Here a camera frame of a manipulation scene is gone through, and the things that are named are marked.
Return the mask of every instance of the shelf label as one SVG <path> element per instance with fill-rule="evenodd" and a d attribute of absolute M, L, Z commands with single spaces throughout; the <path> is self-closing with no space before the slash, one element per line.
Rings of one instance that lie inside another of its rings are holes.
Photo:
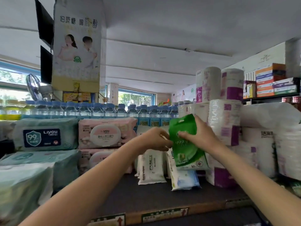
<path fill-rule="evenodd" d="M 87 226 L 125 226 L 126 214 L 116 214 L 94 218 Z"/>
<path fill-rule="evenodd" d="M 160 221 L 160 220 L 166 220 L 166 219 L 171 219 L 171 218 L 175 218 L 175 217 L 186 216 L 187 213 L 188 213 L 188 209 L 189 209 L 189 207 L 187 207 L 187 208 L 167 209 L 167 210 L 162 210 L 162 211 L 145 213 L 145 214 L 141 215 L 142 223 Z"/>
<path fill-rule="evenodd" d="M 249 197 L 244 197 L 235 200 L 228 200 L 226 201 L 226 209 L 244 207 L 244 206 L 252 205 L 252 203 L 253 202 Z"/>

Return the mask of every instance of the person's right hand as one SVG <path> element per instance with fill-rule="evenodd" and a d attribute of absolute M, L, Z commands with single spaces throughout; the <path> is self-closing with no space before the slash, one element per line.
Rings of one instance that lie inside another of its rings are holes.
<path fill-rule="evenodd" d="M 222 145 L 222 142 L 204 121 L 197 115 L 194 116 L 195 123 L 197 124 L 197 134 L 191 135 L 186 132 L 179 132 L 179 136 L 192 142 L 197 147 L 211 153 L 216 147 Z"/>

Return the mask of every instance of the forearm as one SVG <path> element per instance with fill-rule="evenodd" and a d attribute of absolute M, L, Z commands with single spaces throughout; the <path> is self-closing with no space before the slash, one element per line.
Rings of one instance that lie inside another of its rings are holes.
<path fill-rule="evenodd" d="M 86 225 L 142 148 L 139 140 L 129 141 L 54 195 L 20 226 Z"/>
<path fill-rule="evenodd" d="M 224 145 L 212 153 L 274 226 L 301 225 L 301 200 Z"/>

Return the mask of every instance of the hand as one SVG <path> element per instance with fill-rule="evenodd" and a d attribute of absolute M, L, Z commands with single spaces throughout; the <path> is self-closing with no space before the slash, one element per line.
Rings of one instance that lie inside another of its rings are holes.
<path fill-rule="evenodd" d="M 142 144 L 144 152 L 148 149 L 168 151 L 172 147 L 172 141 L 169 140 L 168 133 L 158 127 L 153 127 L 134 139 Z"/>
<path fill-rule="evenodd" d="M 179 132 L 179 136 L 186 139 L 209 154 L 222 142 L 217 138 L 212 129 L 197 115 L 194 116 L 197 125 L 197 134 L 191 135 L 186 132 Z"/>

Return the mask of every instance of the white ceiling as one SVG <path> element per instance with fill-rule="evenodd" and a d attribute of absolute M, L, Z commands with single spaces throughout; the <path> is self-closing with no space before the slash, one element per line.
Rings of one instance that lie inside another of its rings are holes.
<path fill-rule="evenodd" d="M 40 1 L 52 15 L 54 0 Z M 104 5 L 106 81 L 140 90 L 173 92 L 193 84 L 199 69 L 225 68 L 301 36 L 301 0 L 104 0 Z M 34 0 L 0 0 L 1 26 L 32 31 L 0 28 L 0 58 L 39 65 L 43 42 Z"/>

